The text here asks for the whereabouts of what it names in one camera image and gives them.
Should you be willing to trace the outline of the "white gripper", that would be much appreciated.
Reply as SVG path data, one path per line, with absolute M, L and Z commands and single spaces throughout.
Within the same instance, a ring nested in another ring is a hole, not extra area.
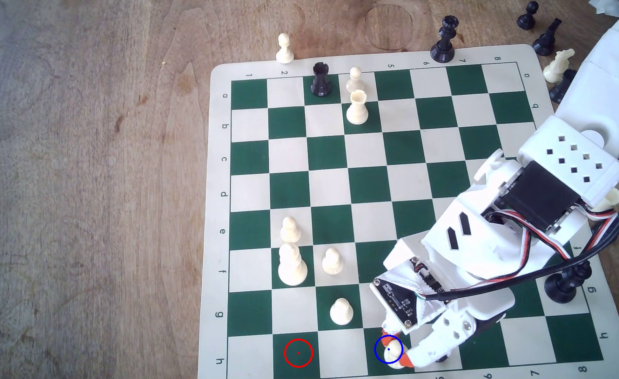
M 571 239 L 571 220 L 563 217 L 557 233 L 537 234 L 532 223 L 493 202 L 500 186 L 514 180 L 521 165 L 493 152 L 478 169 L 474 184 L 458 195 L 428 231 L 399 239 L 383 261 L 382 305 L 386 317 L 381 340 L 400 338 L 404 324 L 425 324 L 440 316 L 429 336 L 403 352 L 401 367 L 426 367 L 468 340 L 476 321 L 501 317 L 513 307 L 510 289 L 471 295 L 458 306 L 453 300 L 433 300 L 431 295 L 450 295 L 452 290 L 485 288 L 539 270 Z

